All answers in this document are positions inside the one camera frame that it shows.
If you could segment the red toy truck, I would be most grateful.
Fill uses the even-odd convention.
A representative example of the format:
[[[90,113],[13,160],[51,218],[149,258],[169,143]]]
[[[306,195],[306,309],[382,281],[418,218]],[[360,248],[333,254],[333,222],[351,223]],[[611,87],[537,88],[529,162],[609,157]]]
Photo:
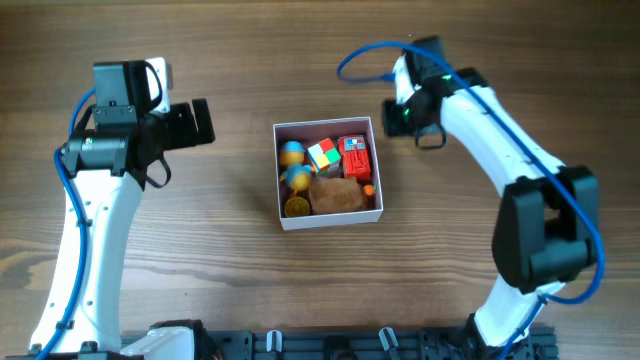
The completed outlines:
[[[371,179],[371,163],[367,143],[363,135],[342,136],[338,140],[345,178],[365,182]]]

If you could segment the orange duck toy blue cap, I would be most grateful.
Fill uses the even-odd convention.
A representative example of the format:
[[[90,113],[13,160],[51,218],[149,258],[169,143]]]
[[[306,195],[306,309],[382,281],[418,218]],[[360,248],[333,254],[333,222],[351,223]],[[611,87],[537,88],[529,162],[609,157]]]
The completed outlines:
[[[279,165],[285,170],[280,174],[279,181],[284,182],[290,189],[290,197],[308,190],[312,184],[312,169],[305,163],[306,149],[297,141],[285,142],[279,152]]]

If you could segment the white box with pink interior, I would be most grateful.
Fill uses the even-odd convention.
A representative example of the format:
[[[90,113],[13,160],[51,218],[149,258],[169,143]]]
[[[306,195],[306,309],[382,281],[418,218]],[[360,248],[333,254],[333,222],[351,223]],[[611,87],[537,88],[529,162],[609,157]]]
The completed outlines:
[[[351,117],[316,121],[300,121],[279,123],[273,126],[274,156],[278,158],[281,145],[289,140],[298,141],[305,147],[313,145],[324,138],[337,139],[343,135],[361,134],[365,137],[371,161],[372,181],[376,187],[373,197],[373,208],[370,210],[327,215],[309,215],[289,218],[285,216],[284,204],[290,190],[278,180],[280,175],[279,161],[276,161],[276,189],[278,196],[279,220],[284,230],[298,230],[327,226],[351,225],[377,222],[384,211],[384,198],[380,180],[379,163],[375,134],[371,118]]]

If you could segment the multicoloured puzzle cube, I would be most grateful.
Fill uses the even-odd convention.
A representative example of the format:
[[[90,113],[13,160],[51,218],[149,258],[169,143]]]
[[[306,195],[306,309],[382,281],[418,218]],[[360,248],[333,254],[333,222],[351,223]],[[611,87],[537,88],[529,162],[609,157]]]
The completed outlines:
[[[307,149],[313,171],[318,176],[329,176],[339,170],[341,155],[330,138],[325,138]]]

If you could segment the yellow round lemon slice toy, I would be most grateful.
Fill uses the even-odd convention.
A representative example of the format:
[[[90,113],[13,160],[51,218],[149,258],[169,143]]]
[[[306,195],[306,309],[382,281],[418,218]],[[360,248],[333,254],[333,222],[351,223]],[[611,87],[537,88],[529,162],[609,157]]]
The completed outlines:
[[[305,198],[293,196],[285,202],[284,214],[288,218],[309,216],[311,214],[311,206]]]

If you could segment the brown plush toy with carrot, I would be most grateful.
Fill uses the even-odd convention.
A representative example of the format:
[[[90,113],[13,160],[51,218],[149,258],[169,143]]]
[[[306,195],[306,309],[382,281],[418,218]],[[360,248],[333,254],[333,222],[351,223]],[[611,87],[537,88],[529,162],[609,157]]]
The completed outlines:
[[[354,179],[319,177],[312,181],[308,197],[313,215],[359,212],[369,209],[377,190]]]

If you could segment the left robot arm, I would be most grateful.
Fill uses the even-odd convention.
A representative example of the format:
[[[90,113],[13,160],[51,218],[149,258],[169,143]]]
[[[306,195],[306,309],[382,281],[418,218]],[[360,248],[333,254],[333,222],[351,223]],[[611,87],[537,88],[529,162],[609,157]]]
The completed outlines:
[[[68,139],[54,152],[65,190],[65,218],[47,305],[29,359],[206,359],[213,342],[198,321],[167,322],[160,344],[126,349],[119,299],[129,231],[147,186],[148,168],[169,167],[165,154],[214,141],[206,100],[173,104],[171,67],[163,57],[102,62],[78,101]]]

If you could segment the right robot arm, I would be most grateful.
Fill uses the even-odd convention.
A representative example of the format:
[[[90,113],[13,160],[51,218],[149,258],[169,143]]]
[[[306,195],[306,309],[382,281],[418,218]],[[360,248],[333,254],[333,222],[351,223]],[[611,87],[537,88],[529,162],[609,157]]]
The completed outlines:
[[[473,68],[453,69],[438,38],[397,43],[383,80],[390,136],[454,137],[493,183],[500,205],[491,251],[497,279],[457,340],[468,356],[504,359],[524,348],[550,302],[578,305],[598,290],[606,255],[598,230],[598,180],[541,148]]]

